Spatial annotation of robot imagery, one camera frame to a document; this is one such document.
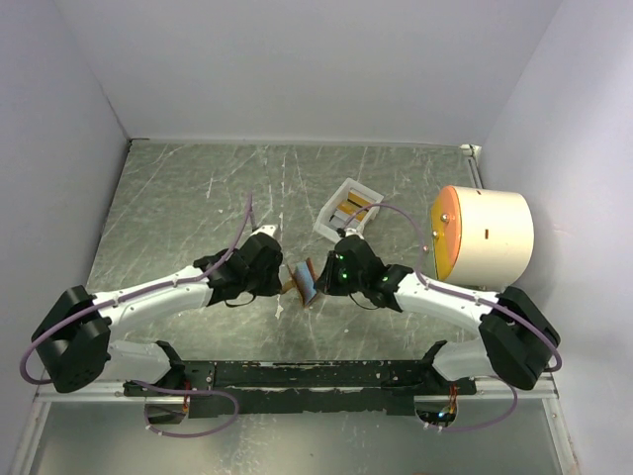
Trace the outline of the brown leather card holder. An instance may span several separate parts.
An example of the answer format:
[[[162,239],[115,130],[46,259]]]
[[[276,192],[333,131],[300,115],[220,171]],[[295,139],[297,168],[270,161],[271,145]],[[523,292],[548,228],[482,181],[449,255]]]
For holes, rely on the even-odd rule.
[[[291,267],[288,279],[282,284],[281,294],[296,291],[300,296],[302,305],[309,307],[318,295],[316,289],[317,276],[312,260],[307,257],[305,260]]]

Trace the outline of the gold credit card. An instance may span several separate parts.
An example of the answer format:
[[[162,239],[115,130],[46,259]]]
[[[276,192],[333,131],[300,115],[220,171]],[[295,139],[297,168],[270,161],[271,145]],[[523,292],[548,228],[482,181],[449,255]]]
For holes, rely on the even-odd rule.
[[[354,215],[355,213],[358,213],[358,215],[355,217],[355,220],[357,220],[357,221],[362,221],[362,220],[365,218],[366,214],[367,214],[367,211],[366,211],[366,210],[362,211],[362,208],[361,208],[361,209],[359,209],[359,210],[353,210],[353,209],[350,209],[350,208],[348,207],[348,205],[345,203],[345,201],[344,201],[344,202],[341,202],[341,203],[337,206],[336,210],[340,210],[341,212],[346,213],[346,214],[348,214],[349,216],[352,216],[352,215]]]

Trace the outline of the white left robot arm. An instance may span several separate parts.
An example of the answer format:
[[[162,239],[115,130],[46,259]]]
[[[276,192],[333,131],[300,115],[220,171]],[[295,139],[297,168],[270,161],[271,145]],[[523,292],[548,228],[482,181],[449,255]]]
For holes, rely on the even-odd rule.
[[[160,394],[179,391],[185,365],[166,341],[135,343],[125,335],[143,325],[238,297],[277,296],[283,253],[274,226],[262,226],[235,250],[205,256],[172,275],[128,289],[65,291],[32,336],[49,383],[61,394],[95,381],[141,381]]]

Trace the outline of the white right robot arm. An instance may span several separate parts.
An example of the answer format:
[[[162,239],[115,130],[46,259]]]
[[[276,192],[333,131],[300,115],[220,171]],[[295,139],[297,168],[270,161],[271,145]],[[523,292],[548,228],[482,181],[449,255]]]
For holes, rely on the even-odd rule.
[[[377,308],[442,319],[474,334],[473,340],[438,342],[429,351],[419,380],[430,393],[478,376],[495,376],[528,391],[544,372],[562,366],[557,331],[523,290],[477,291],[442,283],[384,263],[359,236],[334,246],[315,287],[329,296],[360,293]]]

